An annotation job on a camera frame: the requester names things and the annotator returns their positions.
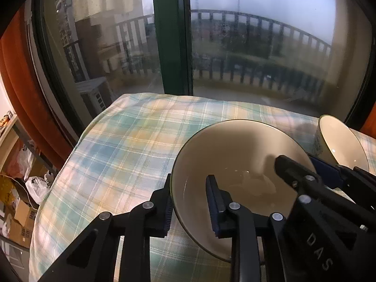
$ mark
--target white lettering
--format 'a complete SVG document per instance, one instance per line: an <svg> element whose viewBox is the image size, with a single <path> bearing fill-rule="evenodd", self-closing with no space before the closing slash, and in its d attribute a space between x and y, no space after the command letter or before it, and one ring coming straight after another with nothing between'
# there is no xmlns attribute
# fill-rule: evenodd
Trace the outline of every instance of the white lettering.
<svg viewBox="0 0 376 282"><path fill-rule="evenodd" d="M307 244L309 246L312 246L315 243L315 241L316 241L316 235L314 233L311 233L311 235L307 239Z"/></svg>
<svg viewBox="0 0 376 282"><path fill-rule="evenodd" d="M324 251L324 247L321 247L321 248L315 250L313 253L314 253L315 255L317 255L317 259L320 259L321 254L323 253L323 251Z"/></svg>
<svg viewBox="0 0 376 282"><path fill-rule="evenodd" d="M327 271L330 265L333 265L333 261L332 259L327 259L325 262L325 265L322 264L323 270Z"/></svg>

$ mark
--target table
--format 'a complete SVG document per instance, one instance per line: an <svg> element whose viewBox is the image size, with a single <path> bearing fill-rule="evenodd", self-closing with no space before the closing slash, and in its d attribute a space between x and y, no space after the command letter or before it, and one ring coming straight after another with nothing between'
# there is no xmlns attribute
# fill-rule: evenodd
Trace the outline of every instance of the table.
<svg viewBox="0 0 376 282"><path fill-rule="evenodd" d="M120 214L149 200L163 186L179 150L193 134L235 118L275 126L306 151L311 151L318 122L315 117L244 102L152 93L117 99L86 128L39 207L30 248L30 282L100 212ZM376 140L353 132L374 174ZM119 266L118 259L115 277ZM227 282L230 266L200 249L173 215L168 236L150 241L150 268L152 281Z"/></svg>

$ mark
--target bowl rim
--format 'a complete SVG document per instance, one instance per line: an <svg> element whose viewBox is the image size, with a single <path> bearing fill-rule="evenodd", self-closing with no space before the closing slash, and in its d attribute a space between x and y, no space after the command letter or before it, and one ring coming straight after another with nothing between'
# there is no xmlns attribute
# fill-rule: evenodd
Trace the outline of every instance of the bowl rim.
<svg viewBox="0 0 376 282"><path fill-rule="evenodd" d="M172 184L173 184L173 172L174 172L174 168L175 168L175 164L176 164L176 160L178 158L178 156L180 155L181 151L183 150L184 146L195 136L197 135L199 132L201 132L202 130L208 128L208 127L211 127L213 125L217 125L219 123L224 123L224 122L229 122L229 121L250 121L250 122L257 122L257 123L261 123L263 125L266 125L266 126L269 126L275 130L278 130L279 132L282 132L285 136L287 136L288 138L290 138L291 140L293 140L293 142L295 142L301 149L302 151L307 155L308 157L308 154L307 152L304 150L304 148L297 142L295 141L295 139L293 139L292 137L290 137L287 133L283 132L281 129L278 129L277 127L275 126L272 126L272 125L269 125L265 122L262 122L262 121L257 121L257 120L249 120L249 119L228 119L228 120L223 120L223 121L219 121L219 122L216 122L216 123L213 123L213 124L210 124L208 126L205 126L204 128L201 128L198 132L196 132L195 134L193 134L185 143L184 145L181 147L181 149L179 150L179 152L177 153L177 156L175 158L175 161L174 161L174 164L172 166L172 171L171 171L171 177L170 177L170 196L171 196L171 200L172 200L172 206L174 208L174 212L175 212L175 215L177 217L177 219L179 220L179 223L182 225L184 231L188 234L188 236L201 248L203 249L204 251L206 251L207 253L209 253L210 255L212 255L213 257L221 260L221 261L224 261L224 262L227 262L227 263L230 263L231 262L231 259L225 259L225 258L222 258L222 257L219 257L217 255L215 255L214 253L212 253L211 251L209 251L207 248L205 248L202 244L200 244L198 242L198 240L195 239L195 237L190 233L188 232L186 226L183 224L182 220L180 219L180 215L178 213L178 211L176 210L176 205L175 205L175 202L174 202L174 196L173 196L173 192L172 192Z"/></svg>
<svg viewBox="0 0 376 282"><path fill-rule="evenodd" d="M360 141L359 141L359 139L358 139L358 137L357 136L355 136L355 134L352 132L352 130L350 129L350 127L348 127L345 123L343 123L340 119L337 119L336 117L334 117L334 116L332 116L332 115L328 115L328 114L325 114L325 115L321 115L319 118L318 118L318 123L317 123L317 128L318 128L318 130L320 131L320 134L321 134L321 136L323 137L323 140L324 140L324 143L325 143L325 146L329 149L329 151L330 151L330 147L329 147L329 145L328 145L328 143L326 142L326 140L325 140L325 137L324 137L324 134L323 134L323 132L322 132L322 130L321 130L321 125L320 125L320 122L321 122L321 119L323 118L323 117L331 117L331 118L333 118L333 119L336 119L338 122L340 122L354 137L355 137L355 139L358 141L358 144L359 144L359 146L360 146L360 148L362 149L362 151L363 151L363 153L364 153L364 157L365 157L365 160L366 160L366 162L367 162L367 169L368 169L368 171L367 172L369 172L370 171L370 164L369 164L369 162L368 162L368 158L367 158L367 154L365 153L365 150L364 150L364 147L362 146L362 144L360 143ZM339 162L338 162L338 160L337 160L337 158L332 154L332 152L330 151L330 155L333 157L333 159L334 159L334 161L335 162L337 162L337 164L338 165L341 165Z"/></svg>

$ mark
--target plaid tablecloth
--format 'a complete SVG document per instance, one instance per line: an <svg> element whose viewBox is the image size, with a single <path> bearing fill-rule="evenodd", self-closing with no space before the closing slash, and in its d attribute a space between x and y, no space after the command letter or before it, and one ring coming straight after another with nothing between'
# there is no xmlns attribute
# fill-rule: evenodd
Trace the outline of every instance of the plaid tablecloth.
<svg viewBox="0 0 376 282"><path fill-rule="evenodd" d="M273 125L306 151L311 150L318 121L244 102L151 93L121 96L84 131L39 208L30 248L30 281L39 279L100 212L124 213L149 200L193 134L236 118ZM370 172L375 173L376 140L354 133L365 149ZM175 215L168 236L151 239L150 246L152 281L229 280L229 264L194 244Z"/></svg>

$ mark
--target tablecloth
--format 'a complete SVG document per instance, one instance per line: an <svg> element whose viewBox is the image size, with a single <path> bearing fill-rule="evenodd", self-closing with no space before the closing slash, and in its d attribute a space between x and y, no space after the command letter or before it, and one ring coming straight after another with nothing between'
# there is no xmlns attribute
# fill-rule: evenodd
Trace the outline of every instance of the tablecloth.
<svg viewBox="0 0 376 282"><path fill-rule="evenodd" d="M39 279L99 213L128 212L149 200L163 187L183 144L200 129L227 119L275 126L306 151L311 151L318 122L244 102L152 93L121 96L86 128L40 205L30 248L30 281ZM375 173L376 140L354 133ZM117 261L116 278L119 266ZM175 215L168 236L151 239L150 268L152 281L229 280L229 264L200 249Z"/></svg>

